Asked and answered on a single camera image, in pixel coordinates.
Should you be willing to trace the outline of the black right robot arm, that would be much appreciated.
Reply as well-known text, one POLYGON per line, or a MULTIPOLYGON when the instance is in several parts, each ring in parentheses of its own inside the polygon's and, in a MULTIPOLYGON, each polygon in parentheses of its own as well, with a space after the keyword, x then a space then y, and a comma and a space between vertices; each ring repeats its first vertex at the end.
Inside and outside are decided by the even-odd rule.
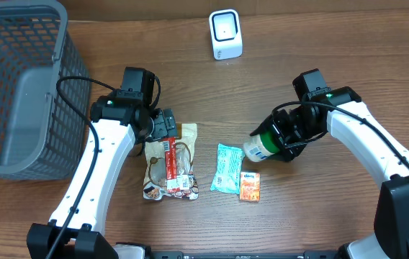
POLYGON ((318 69, 292 85, 298 101, 273 108, 250 134, 243 150, 253 162, 290 162, 307 144, 331 135, 345 145, 379 187, 374 231, 323 258, 409 258, 409 150, 370 113, 352 88, 326 85, 318 69))

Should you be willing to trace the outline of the beige Pantree snack pouch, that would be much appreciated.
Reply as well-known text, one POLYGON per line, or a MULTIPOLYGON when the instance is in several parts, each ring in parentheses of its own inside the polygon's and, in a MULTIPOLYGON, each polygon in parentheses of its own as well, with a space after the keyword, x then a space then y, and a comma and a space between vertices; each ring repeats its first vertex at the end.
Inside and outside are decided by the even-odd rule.
POLYGON ((180 190, 169 193, 166 188, 166 162, 163 140, 145 146, 147 168, 143 183, 143 198, 160 201, 163 197, 196 200, 199 188, 194 176, 194 148, 198 135, 197 125, 180 124, 176 138, 177 182, 180 190))

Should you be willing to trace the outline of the green lidded jar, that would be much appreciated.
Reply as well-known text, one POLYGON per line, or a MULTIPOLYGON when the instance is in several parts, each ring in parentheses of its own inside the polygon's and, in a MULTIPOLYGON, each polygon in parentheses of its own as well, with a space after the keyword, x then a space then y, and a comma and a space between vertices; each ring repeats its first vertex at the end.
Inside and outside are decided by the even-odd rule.
POLYGON ((248 141, 243 143, 243 151, 250 161, 261 162, 277 154, 280 149, 277 147, 272 135, 265 132, 251 136, 248 141))

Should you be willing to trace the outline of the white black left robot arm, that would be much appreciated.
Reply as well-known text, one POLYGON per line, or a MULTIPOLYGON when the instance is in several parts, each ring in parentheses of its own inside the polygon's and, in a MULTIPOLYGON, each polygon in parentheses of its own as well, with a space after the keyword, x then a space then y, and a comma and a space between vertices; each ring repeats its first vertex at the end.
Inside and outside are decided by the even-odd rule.
POLYGON ((64 95, 59 97, 83 119, 89 135, 68 190, 47 224, 27 233, 32 258, 150 258, 151 248, 104 237, 108 206, 123 163, 137 144, 178 135, 170 110, 157 107, 159 78, 144 68, 127 67, 121 86, 100 96, 85 115, 64 95))

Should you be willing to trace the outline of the red stick sachet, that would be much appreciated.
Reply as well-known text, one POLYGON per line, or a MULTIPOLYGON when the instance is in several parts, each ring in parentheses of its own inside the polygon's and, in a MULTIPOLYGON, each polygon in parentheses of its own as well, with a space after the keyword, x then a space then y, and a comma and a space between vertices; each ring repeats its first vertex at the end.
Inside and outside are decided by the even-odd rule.
POLYGON ((169 193, 175 193, 180 190, 177 182, 176 165, 176 139, 174 137, 163 140, 166 162, 166 188, 169 193))

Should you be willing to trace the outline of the orange Kleenex tissue pack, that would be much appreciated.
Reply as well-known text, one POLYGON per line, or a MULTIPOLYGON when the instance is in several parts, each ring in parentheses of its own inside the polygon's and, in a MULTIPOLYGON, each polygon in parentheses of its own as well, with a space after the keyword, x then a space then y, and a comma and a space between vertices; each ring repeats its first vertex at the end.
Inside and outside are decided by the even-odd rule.
POLYGON ((259 202, 260 184, 259 173, 241 172, 239 199, 241 201, 259 202))

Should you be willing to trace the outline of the teal wet wipes pack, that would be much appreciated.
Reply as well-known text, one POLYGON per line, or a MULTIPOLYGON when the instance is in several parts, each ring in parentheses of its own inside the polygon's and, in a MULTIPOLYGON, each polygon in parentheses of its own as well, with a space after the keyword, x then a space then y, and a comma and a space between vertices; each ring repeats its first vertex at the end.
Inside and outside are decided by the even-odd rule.
POLYGON ((239 194, 244 157, 244 151, 239 147, 219 144, 217 148, 217 169, 210 190, 227 194, 239 194))

